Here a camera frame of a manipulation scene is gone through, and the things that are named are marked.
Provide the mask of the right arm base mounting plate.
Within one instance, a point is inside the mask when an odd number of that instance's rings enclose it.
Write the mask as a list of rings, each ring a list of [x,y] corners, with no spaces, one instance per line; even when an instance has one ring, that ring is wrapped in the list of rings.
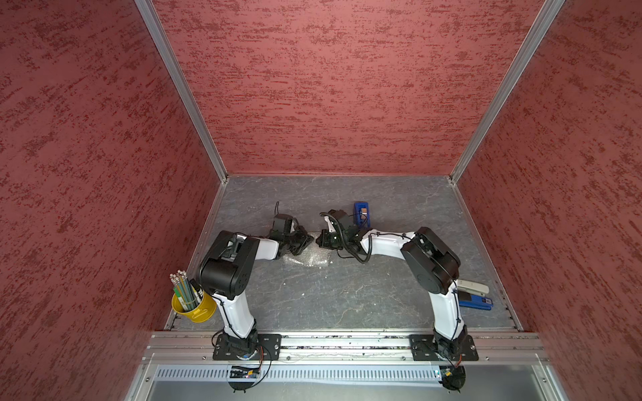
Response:
[[[441,335],[412,334],[409,336],[413,360],[423,362],[476,362],[479,355],[471,335],[464,333],[454,340]]]

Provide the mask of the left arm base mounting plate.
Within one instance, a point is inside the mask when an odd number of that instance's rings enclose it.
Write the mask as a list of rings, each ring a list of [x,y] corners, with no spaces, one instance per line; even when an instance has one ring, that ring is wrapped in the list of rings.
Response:
[[[277,361],[283,336],[251,332],[247,339],[238,339],[226,333],[217,336],[213,344],[215,361]]]

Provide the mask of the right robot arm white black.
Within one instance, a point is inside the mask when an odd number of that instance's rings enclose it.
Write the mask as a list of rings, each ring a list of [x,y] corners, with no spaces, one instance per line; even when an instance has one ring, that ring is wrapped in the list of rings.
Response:
[[[352,221],[343,210],[322,212],[327,227],[316,243],[323,249],[343,251],[361,264],[371,257],[403,260],[419,285],[430,294],[434,314],[433,342],[443,359],[463,353],[467,327],[458,297],[460,258],[428,227],[414,232],[383,232]]]

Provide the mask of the blue tape dispenser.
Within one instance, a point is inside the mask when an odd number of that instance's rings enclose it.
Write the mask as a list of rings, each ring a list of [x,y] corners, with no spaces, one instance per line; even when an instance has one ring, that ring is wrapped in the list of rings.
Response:
[[[368,202],[354,203],[354,223],[359,227],[371,227]]]

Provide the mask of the white stapler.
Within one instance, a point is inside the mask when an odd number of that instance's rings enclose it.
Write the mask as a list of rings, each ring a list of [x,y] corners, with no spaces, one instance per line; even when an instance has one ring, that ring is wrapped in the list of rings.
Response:
[[[457,285],[464,292],[479,297],[486,297],[490,293],[490,288],[487,285],[478,282],[458,280]]]

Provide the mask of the blue stapler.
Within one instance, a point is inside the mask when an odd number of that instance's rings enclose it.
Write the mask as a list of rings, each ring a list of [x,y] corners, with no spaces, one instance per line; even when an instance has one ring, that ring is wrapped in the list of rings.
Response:
[[[458,293],[458,303],[460,307],[464,308],[484,311],[490,311],[493,309],[493,301],[491,298],[469,294],[467,292]]]

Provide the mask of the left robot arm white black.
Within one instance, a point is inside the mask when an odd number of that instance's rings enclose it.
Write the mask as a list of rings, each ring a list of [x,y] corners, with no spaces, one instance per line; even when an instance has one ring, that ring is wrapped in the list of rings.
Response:
[[[275,261],[285,254],[298,256],[314,240],[303,227],[271,234],[264,238],[221,231],[197,270],[196,282],[215,301],[224,322],[215,344],[216,358],[249,360],[261,354],[256,319],[246,296],[254,263]]]

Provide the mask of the yellow pencil cup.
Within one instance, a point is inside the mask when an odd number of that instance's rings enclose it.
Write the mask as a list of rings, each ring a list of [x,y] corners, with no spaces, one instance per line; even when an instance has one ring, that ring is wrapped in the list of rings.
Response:
[[[183,310],[180,298],[174,294],[172,296],[172,309],[178,315],[186,317],[194,323],[203,323],[207,322],[217,312],[217,303],[208,294],[205,294],[199,305],[186,312]]]

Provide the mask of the bundle of pencils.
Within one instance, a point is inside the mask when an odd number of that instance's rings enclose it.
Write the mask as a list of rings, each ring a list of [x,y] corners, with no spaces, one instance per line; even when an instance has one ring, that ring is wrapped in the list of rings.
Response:
[[[179,270],[170,275],[170,280],[174,286],[175,295],[177,296],[179,303],[182,305],[183,311],[191,312],[196,309],[202,299],[195,287],[193,287],[188,280],[187,273]]]

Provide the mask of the clear bubble wrap sheet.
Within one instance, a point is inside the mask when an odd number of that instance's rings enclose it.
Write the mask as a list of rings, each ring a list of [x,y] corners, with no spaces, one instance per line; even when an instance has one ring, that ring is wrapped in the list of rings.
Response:
[[[319,232],[312,232],[310,235],[313,237],[312,242],[299,255],[289,253],[283,256],[286,264],[317,269],[329,266],[334,251],[319,247],[316,243],[316,239],[320,236]]]

